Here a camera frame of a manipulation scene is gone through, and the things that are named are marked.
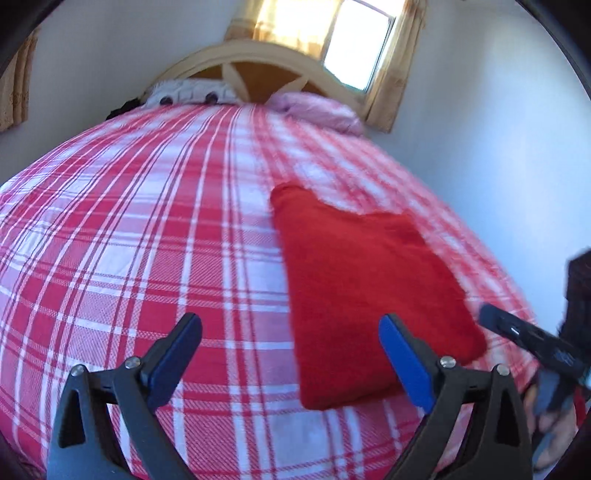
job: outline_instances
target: window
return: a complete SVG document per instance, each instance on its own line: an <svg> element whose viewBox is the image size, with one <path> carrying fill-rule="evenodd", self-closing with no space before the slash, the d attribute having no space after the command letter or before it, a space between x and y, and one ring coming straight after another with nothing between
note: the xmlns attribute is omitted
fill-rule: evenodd
<svg viewBox="0 0 591 480"><path fill-rule="evenodd" d="M392 33L396 0L344 0L323 63L341 82L367 92Z"/></svg>

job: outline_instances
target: window frame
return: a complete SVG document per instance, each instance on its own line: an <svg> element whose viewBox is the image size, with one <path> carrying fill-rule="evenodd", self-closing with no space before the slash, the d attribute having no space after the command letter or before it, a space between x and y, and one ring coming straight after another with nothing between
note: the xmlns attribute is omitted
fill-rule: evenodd
<svg viewBox="0 0 591 480"><path fill-rule="evenodd" d="M386 50L386 47L387 47L387 45L389 43L389 40L390 40L390 36L392 35L392 31L394 29L394 23L396 22L396 17L393 17L392 15L387 14L383 10L381 10L378 7L375 7L375 6L367 3L364 0L351 0L351 1L356 2L358 4L361 4L364 7L370 8L371 10L373 10L373 11L375 11L375 12L381 14L381 15L384 15L385 17L388 18L388 30L386 31L386 35L384 37L384 42L382 43L382 48L380 49L379 54L378 54L378 57L375 60L374 69L371 72L371 75L369 77L369 82L368 82L368 85L365 88L365 90L361 90L361 89L355 88L355 87L353 87L351 85L348 85L346 83L343 84L348 89L350 89L353 92L355 92L355 94L358 95L360 98L364 98L365 95L367 95L368 92L371 90L371 87L372 87L372 85L374 83L376 73L378 72L379 65L381 64L381 60L382 60L382 57L384 55L384 51ZM343 0L343 2L340 3L339 8L336 11L335 17L333 18L333 21L332 21L332 23L330 25L328 40L324 44L324 47L322 49L322 54L321 54L320 59L319 59L319 61L321 62L322 66L324 66L324 61L326 60L326 56L328 54L328 51L329 51L329 48L330 48L330 44L332 43L333 32L335 30L336 22L337 22L337 20L339 18L340 7L343 5L343 3L344 3L344 0Z"/></svg>

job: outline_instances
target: wooden headboard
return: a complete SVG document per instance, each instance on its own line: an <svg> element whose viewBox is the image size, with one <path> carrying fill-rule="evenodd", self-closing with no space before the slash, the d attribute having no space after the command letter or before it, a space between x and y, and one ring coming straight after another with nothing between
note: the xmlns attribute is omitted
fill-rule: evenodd
<svg viewBox="0 0 591 480"><path fill-rule="evenodd" d="M311 92L361 111L354 93L318 61L274 43L231 40L204 48L171 66L152 85L186 78L223 79L245 102L265 103L279 91Z"/></svg>

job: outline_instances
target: pink pillow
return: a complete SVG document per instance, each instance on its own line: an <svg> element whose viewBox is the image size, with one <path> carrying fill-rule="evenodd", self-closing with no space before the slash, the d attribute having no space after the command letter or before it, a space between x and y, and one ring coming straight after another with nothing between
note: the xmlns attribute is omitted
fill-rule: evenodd
<svg viewBox="0 0 591 480"><path fill-rule="evenodd" d="M351 107L315 93L274 93L266 103L271 110L307 120L341 134L363 135L363 123Z"/></svg>

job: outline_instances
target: folded red garment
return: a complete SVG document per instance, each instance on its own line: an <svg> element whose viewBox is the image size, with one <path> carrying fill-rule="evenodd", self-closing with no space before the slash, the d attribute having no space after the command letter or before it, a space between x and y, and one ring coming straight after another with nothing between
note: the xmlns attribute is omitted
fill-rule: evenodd
<svg viewBox="0 0 591 480"><path fill-rule="evenodd" d="M271 204L305 408L402 390L378 339L385 313L396 313L438 355L461 364L486 351L465 292L409 215L344 212L293 183L276 187Z"/></svg>

